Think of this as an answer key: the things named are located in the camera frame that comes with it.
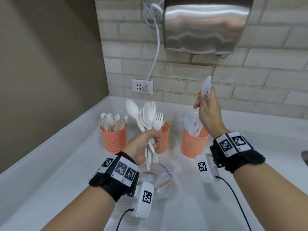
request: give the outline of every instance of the left hand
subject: left hand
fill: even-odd
[[[137,133],[124,147],[123,152],[129,155],[137,165],[145,162],[144,149],[147,147],[150,138],[155,139],[153,147],[159,153],[160,133],[156,130],[149,130]]]

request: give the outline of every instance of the white cable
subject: white cable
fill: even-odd
[[[155,4],[155,3],[152,3],[150,5],[150,8],[148,7],[148,5],[143,1],[143,5],[144,5],[144,8],[146,9],[146,11],[143,13],[143,17],[144,17],[144,21],[145,23],[149,26],[149,27],[156,27],[156,33],[157,33],[157,51],[156,51],[156,56],[154,58],[154,61],[153,61],[153,64],[152,64],[152,67],[151,67],[151,70],[149,72],[149,75],[147,77],[147,79],[145,80],[144,82],[144,85],[143,85],[143,88],[142,90],[145,92],[146,91],[146,85],[148,83],[148,80],[151,76],[151,73],[154,69],[154,66],[155,66],[155,63],[156,63],[156,60],[157,60],[157,57],[158,57],[158,54],[159,54],[159,47],[160,47],[160,37],[159,37],[159,29],[158,29],[158,24],[157,24],[157,17],[159,16],[163,16],[164,14],[164,11],[162,10],[162,8],[160,7],[160,5],[164,2],[164,0],[161,0],[158,4]],[[147,13],[150,14],[150,17],[152,18],[153,20],[153,24],[150,24],[148,19],[147,19]]]

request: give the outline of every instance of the black wrist strap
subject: black wrist strap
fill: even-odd
[[[124,157],[125,159],[129,160],[130,162],[135,163],[135,161],[127,155],[125,152],[119,152],[116,154],[118,157],[113,159],[112,163],[108,166],[108,169],[105,173],[96,173],[94,177],[90,180],[89,185],[90,186],[100,186],[102,187],[110,196],[117,202],[119,198],[121,198],[122,195],[127,194],[128,196],[133,196],[135,193],[137,181],[139,178],[139,172],[135,172],[135,175],[133,177],[133,182],[131,186],[127,186],[123,184],[122,182],[118,181],[117,179],[114,179],[111,177],[112,172],[118,165],[118,162],[121,157]]]
[[[216,166],[225,167],[225,170],[231,173],[248,163],[257,165],[265,162],[265,157],[257,152],[239,132],[219,136],[213,141],[210,150]]]

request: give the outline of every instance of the electrical outlet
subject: electrical outlet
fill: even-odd
[[[153,95],[154,82],[148,81],[145,91],[143,91],[142,88],[143,88],[144,82],[145,80],[131,79],[132,92]]]

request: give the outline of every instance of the plastic utensil holder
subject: plastic utensil holder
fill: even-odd
[[[159,154],[164,153],[167,149],[168,140],[169,140],[169,132],[170,132],[170,125],[168,122],[165,123],[165,125],[161,128],[162,133],[161,135],[161,141],[159,146]]]
[[[117,132],[107,132],[100,127],[106,150],[112,154],[117,154],[126,146],[126,125]]]
[[[209,133],[204,127],[202,127],[199,137],[190,135],[184,128],[181,148],[182,153],[189,158],[195,159],[197,155],[202,154],[208,138]]]

